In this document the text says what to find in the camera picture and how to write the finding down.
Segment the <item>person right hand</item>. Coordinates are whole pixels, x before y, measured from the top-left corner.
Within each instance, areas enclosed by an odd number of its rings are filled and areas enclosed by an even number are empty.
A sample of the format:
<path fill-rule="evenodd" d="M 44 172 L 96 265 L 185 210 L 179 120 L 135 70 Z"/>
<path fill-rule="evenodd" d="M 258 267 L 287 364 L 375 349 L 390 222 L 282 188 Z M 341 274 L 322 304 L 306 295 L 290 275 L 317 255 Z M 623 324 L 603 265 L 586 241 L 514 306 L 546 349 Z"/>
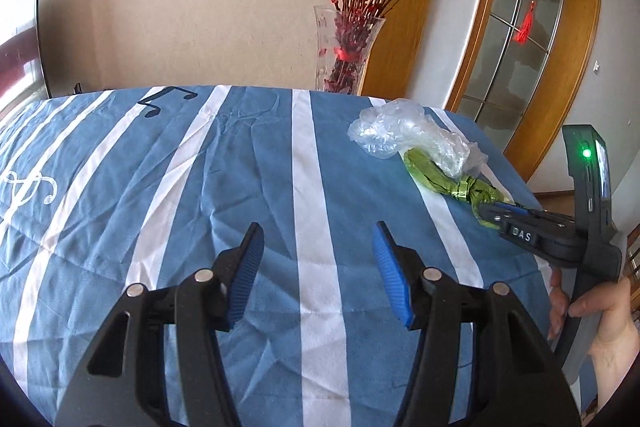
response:
<path fill-rule="evenodd" d="M 639 354 L 639 331 L 634 326 L 630 311 L 631 283 L 628 277 L 622 277 L 617 283 L 604 282 L 593 287 L 572 305 L 562 291 L 561 283 L 562 272 L 553 267 L 549 294 L 549 339 L 559 335 L 566 317 L 602 313 L 589 350 L 596 374 L 600 412 L 620 387 Z"/>

